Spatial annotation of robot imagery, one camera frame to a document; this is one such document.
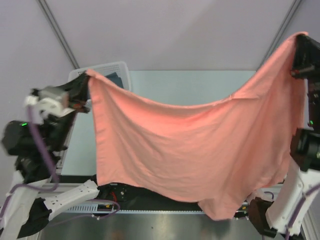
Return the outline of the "salmon pink t shirt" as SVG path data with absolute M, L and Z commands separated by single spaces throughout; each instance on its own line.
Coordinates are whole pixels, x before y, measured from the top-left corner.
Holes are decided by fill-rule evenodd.
M 304 125 L 306 87 L 291 76 L 297 35 L 240 89 L 200 105 L 159 103 L 87 70 L 98 185 L 123 183 L 225 220 L 255 190 L 284 179 Z

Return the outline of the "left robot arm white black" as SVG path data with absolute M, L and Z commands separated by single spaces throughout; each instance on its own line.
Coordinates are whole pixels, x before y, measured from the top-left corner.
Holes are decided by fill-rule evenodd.
M 0 210 L 1 239 L 32 236 L 69 208 L 110 196 L 107 184 L 93 180 L 49 198 L 38 196 L 58 188 L 58 153 L 67 149 L 65 142 L 76 115 L 89 112 L 89 79 L 82 73 L 60 86 L 34 88 L 24 101 L 27 120 L 6 125 L 1 143 L 16 161 L 12 185 Z

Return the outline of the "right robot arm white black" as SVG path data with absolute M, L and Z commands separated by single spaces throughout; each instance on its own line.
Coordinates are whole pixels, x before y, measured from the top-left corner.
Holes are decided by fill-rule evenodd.
M 299 128 L 291 139 L 292 161 L 276 199 L 261 190 L 247 198 L 247 216 L 263 239 L 277 234 L 301 240 L 301 226 L 320 191 L 320 44 L 300 33 L 290 74 L 307 80 L 309 128 Z

